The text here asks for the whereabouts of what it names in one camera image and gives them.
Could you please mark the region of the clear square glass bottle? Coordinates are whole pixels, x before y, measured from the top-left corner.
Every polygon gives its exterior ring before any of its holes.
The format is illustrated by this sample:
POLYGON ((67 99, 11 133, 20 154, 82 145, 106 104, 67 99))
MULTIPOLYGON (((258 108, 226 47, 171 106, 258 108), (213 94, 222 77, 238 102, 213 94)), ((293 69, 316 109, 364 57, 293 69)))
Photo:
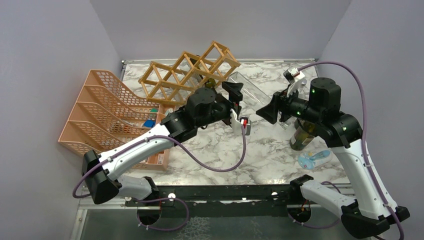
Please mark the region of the clear square glass bottle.
POLYGON ((227 78, 231 83, 242 83, 241 93, 243 94, 243 105, 254 111, 265 107, 270 103, 271 98, 260 90, 251 80, 247 79, 238 71, 232 73, 227 78))

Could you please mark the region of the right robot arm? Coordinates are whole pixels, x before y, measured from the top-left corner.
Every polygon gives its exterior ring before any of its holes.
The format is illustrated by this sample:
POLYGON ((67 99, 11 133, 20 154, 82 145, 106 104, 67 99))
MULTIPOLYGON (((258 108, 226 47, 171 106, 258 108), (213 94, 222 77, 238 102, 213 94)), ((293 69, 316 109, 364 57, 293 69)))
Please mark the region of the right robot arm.
POLYGON ((303 176, 293 181, 289 199, 296 204, 304 200, 319 204, 336 215, 357 239, 375 237, 409 218, 410 212, 387 192, 369 156, 364 127, 354 116, 340 110, 341 93, 334 80, 319 77, 310 82, 308 99, 299 98, 287 88, 275 92, 256 114, 271 124, 290 117, 314 124, 315 134, 337 157, 355 194, 344 196, 303 176))

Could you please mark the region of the green wine bottle front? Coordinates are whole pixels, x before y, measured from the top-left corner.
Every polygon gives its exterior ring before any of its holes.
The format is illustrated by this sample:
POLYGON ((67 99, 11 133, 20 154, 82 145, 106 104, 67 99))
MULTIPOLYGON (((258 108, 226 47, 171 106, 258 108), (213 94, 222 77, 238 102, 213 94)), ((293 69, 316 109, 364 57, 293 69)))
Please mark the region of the green wine bottle front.
POLYGON ((314 123, 297 119, 294 123, 295 133, 290 138, 290 147, 295 151, 303 150, 316 136, 314 123))

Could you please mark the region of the wooden wine rack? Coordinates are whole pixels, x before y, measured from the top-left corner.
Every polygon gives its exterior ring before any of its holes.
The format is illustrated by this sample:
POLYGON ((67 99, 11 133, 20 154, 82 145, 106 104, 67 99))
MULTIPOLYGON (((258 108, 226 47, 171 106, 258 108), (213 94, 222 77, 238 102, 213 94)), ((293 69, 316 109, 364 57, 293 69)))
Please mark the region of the wooden wine rack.
POLYGON ((212 41, 203 54, 183 51, 172 65, 151 61, 138 83, 141 84, 148 101, 182 106, 195 90, 204 87, 207 78, 215 79, 217 88, 240 65, 227 46, 212 41), (208 70, 200 70, 199 64, 207 64, 208 70), (205 78, 200 83, 194 83, 190 80, 194 73, 205 78))

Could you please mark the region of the dark green wine bottle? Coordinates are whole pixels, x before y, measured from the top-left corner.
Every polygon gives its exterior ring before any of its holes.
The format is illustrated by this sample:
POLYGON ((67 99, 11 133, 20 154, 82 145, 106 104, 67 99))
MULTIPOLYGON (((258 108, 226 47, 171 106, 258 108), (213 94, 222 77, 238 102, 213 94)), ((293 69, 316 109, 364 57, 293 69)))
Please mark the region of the dark green wine bottle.
MULTIPOLYGON (((201 63, 198 65, 198 68, 204 72, 208 71, 208 65, 205 63, 204 65, 202 65, 201 63)), ((204 75, 198 74, 198 73, 194 73, 191 77, 190 80, 194 83, 200 83, 203 81, 203 79, 205 79, 206 77, 204 75)), ((216 85, 216 80, 214 78, 207 78, 207 80, 204 83, 204 87, 206 88, 215 88, 216 85)))

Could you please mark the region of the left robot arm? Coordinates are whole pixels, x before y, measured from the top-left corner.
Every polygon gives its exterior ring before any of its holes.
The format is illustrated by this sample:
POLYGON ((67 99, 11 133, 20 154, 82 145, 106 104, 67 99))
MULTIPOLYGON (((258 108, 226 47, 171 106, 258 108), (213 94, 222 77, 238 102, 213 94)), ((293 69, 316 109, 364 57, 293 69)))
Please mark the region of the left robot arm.
POLYGON ((93 203, 100 205, 115 197, 130 197, 144 205, 152 205, 159 197, 157 186, 151 177, 126 176, 124 173, 142 160, 164 150, 180 146, 195 137, 198 129, 222 121, 233 131, 242 135, 242 154, 246 154, 246 136, 250 123, 239 117, 243 100, 243 83, 223 82, 222 88, 229 98, 213 88, 201 87, 191 94, 184 106, 169 113, 160 123, 139 137, 117 147, 97 154, 90 150, 83 155, 82 179, 93 203))

